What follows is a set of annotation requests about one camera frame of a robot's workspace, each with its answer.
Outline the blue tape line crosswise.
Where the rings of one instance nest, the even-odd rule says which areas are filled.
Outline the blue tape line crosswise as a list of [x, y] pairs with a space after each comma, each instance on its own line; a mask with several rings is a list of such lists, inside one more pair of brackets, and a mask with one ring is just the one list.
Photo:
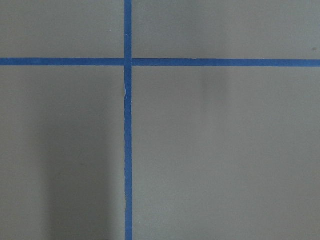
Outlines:
[[311, 67], [318, 59], [220, 59], [220, 58], [1, 58], [1, 66], [125, 66], [138, 67]]

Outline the blue tape line lengthwise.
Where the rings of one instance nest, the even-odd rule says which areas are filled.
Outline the blue tape line lengthwise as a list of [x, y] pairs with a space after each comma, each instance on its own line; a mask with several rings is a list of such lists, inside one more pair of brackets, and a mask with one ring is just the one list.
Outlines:
[[132, 1], [124, 1], [124, 180], [125, 239], [133, 239]]

